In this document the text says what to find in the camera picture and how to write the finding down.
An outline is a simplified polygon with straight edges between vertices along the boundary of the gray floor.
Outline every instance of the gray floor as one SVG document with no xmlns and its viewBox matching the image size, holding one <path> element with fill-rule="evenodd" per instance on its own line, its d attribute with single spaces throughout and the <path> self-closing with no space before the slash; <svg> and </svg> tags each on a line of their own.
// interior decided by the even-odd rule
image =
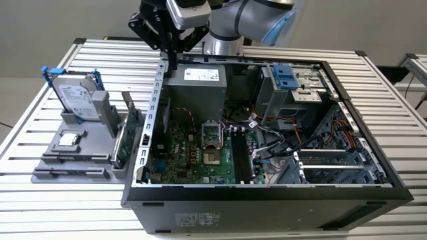
<svg viewBox="0 0 427 240">
<path fill-rule="evenodd" d="M 43 84 L 40 77 L 0 77 L 0 122 L 15 125 Z M 0 143 L 11 128 L 0 125 Z"/>
</svg>

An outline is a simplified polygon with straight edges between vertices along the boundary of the red and black wire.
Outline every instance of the red and black wire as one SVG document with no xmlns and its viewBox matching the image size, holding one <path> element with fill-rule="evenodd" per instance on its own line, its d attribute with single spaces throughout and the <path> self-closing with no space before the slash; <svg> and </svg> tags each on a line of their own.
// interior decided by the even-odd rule
<svg viewBox="0 0 427 240">
<path fill-rule="evenodd" d="M 191 117 L 191 122 L 192 122 L 192 130 L 196 132 L 196 124 L 195 124 L 195 117 L 194 117 L 194 114 L 191 111 L 187 110 L 187 108 L 184 107 L 175 107 L 172 109 L 172 112 L 176 111 L 176 110 L 183 110 L 188 113 L 190 117 Z"/>
</svg>

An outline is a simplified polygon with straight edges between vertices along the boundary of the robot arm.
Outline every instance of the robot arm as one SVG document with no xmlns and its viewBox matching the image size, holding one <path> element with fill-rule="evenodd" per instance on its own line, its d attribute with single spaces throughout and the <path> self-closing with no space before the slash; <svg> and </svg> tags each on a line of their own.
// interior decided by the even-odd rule
<svg viewBox="0 0 427 240">
<path fill-rule="evenodd" d="M 213 55 L 237 55 L 227 45 L 242 36 L 274 45 L 294 22 L 293 6 L 294 0 L 142 0 L 128 26 L 167 55 L 176 70 L 178 54 L 191 51 L 209 32 L 207 53 Z M 182 39 L 187 29 L 194 30 Z"/>
</svg>

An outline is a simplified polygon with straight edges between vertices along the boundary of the sticker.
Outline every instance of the sticker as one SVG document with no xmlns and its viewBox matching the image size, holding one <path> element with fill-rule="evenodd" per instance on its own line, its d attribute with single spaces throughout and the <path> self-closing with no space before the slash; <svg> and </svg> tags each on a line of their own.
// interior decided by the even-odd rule
<svg viewBox="0 0 427 240">
<path fill-rule="evenodd" d="M 259 125 L 259 123 L 258 123 L 257 121 L 253 121 L 253 122 L 249 124 L 249 126 L 250 126 L 251 128 L 255 128 L 258 125 Z"/>
<path fill-rule="evenodd" d="M 217 227 L 221 222 L 221 212 L 179 212 L 175 221 L 179 227 Z"/>
<path fill-rule="evenodd" d="M 99 120 L 88 90 L 75 85 L 62 85 L 59 88 L 72 113 L 84 120 Z"/>
<path fill-rule="evenodd" d="M 184 71 L 184 80 L 192 81 L 221 81 L 218 69 L 187 68 Z"/>
</svg>

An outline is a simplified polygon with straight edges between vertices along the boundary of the hard drive label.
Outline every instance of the hard drive label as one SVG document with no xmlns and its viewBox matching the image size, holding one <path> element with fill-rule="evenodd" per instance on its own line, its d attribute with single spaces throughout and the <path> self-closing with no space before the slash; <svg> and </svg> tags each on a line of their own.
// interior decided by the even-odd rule
<svg viewBox="0 0 427 240">
<path fill-rule="evenodd" d="M 76 85 L 62 85 L 60 90 L 72 113 L 84 120 L 99 120 L 88 90 Z"/>
</svg>

